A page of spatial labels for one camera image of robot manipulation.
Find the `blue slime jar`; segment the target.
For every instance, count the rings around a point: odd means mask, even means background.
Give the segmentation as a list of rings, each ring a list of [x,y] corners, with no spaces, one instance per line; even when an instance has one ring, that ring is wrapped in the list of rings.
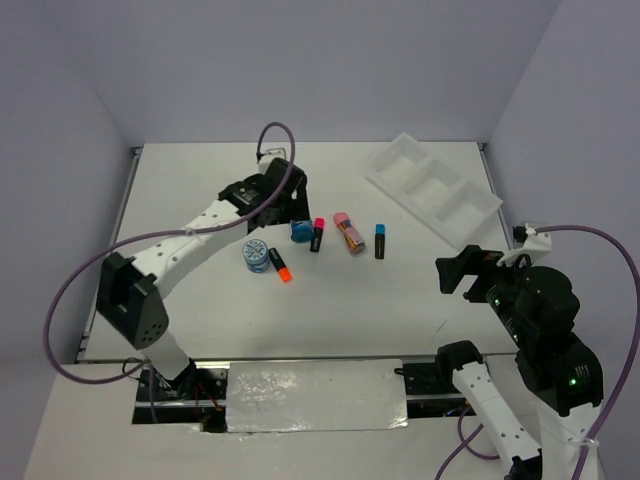
[[[249,271],[266,272],[271,264],[269,247],[261,239],[248,240],[242,247],[242,255]]]
[[[292,220],[290,222],[290,239],[294,243],[308,243],[314,237],[313,221],[308,220]]]

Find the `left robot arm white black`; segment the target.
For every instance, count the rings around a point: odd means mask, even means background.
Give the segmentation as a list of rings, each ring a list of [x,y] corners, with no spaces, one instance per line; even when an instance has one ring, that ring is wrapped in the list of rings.
[[[265,172],[224,188],[185,225],[184,235],[161,239],[130,257],[113,252],[102,262],[97,311],[153,366],[160,387],[175,399],[189,396],[201,377],[169,330],[164,299],[213,254],[252,231],[310,218],[307,176],[297,166],[273,202],[264,204],[288,167],[286,160],[273,159]]]

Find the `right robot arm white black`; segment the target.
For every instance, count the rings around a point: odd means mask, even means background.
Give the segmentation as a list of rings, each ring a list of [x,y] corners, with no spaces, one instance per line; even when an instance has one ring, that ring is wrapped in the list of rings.
[[[598,465],[587,434],[602,412],[603,371],[573,331],[580,302],[571,281],[536,263],[547,251],[531,241],[507,253],[468,245],[455,257],[435,261],[441,293],[451,294],[464,277],[474,277],[464,299],[490,306],[515,343],[518,372],[536,399],[540,437],[526,432],[471,341],[438,349],[435,380],[466,398],[496,448],[505,478],[568,479],[580,467],[585,478],[595,479]]]

